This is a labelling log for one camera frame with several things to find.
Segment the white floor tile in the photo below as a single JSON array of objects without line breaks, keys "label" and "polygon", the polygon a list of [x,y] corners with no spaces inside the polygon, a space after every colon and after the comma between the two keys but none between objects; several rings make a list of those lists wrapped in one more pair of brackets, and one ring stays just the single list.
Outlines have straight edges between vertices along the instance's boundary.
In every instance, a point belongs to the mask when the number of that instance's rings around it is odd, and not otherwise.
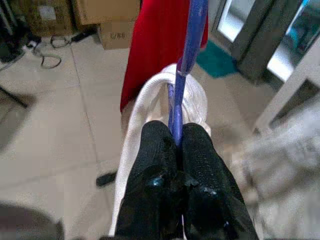
[{"label": "white floor tile", "polygon": [[65,239],[97,240],[108,233],[112,209],[108,207],[108,188],[96,188],[95,163],[17,187],[0,190],[0,200],[62,219]]},{"label": "white floor tile", "polygon": [[205,93],[208,100],[207,123],[211,128],[244,121],[238,105],[226,85],[225,77],[213,78],[206,74]]},{"label": "white floor tile", "polygon": [[96,155],[79,87],[34,95],[0,124],[0,187],[52,175]]},{"label": "white floor tile", "polygon": [[122,86],[127,69],[128,48],[104,50],[96,35],[72,44],[71,47],[81,85],[106,83]]},{"label": "white floor tile", "polygon": [[241,116],[252,128],[256,118],[276,94],[275,90],[265,82],[255,86],[240,73],[228,75],[224,82]]},{"label": "white floor tile", "polygon": [[211,139],[215,150],[223,155],[233,147],[243,143],[253,136],[246,122],[211,128]]},{"label": "white floor tile", "polygon": [[109,84],[82,88],[89,117],[97,159],[112,162],[118,168],[121,153],[120,89]]},{"label": "white floor tile", "polygon": [[19,95],[79,85],[75,63],[69,46],[59,49],[45,46],[41,50],[43,53],[60,56],[62,59],[61,64],[53,69],[43,69],[40,66],[42,59],[27,50],[22,59],[0,72],[0,85],[7,91]]}]

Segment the blue rod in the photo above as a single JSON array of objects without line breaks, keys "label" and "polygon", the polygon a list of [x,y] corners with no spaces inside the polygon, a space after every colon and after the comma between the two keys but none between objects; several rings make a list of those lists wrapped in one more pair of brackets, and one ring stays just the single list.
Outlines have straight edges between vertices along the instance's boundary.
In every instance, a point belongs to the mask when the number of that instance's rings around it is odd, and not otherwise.
[{"label": "blue rod", "polygon": [[205,30],[207,13],[208,0],[190,0],[183,56],[180,58],[176,67],[173,109],[170,107],[170,102],[172,99],[169,95],[169,127],[172,123],[172,134],[175,144],[178,147],[181,146],[182,139],[182,101],[184,98],[186,76],[190,73],[192,67],[195,65]]}]

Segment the red cloth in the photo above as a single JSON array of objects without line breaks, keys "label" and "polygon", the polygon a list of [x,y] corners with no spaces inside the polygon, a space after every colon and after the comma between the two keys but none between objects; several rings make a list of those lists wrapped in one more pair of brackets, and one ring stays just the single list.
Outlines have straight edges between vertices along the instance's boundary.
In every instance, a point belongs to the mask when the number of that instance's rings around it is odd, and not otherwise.
[{"label": "red cloth", "polygon": [[[144,83],[183,54],[189,0],[143,0],[136,20],[122,87],[120,110]],[[201,46],[208,41],[208,19]]]}]

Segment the green rug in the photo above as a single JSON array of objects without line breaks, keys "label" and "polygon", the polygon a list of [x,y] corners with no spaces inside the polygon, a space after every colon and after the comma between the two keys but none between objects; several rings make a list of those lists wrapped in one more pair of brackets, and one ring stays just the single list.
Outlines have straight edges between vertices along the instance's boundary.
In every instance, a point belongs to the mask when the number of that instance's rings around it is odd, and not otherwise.
[{"label": "green rug", "polygon": [[196,62],[214,78],[237,72],[233,58],[212,41],[208,41],[206,49],[199,53]]}]

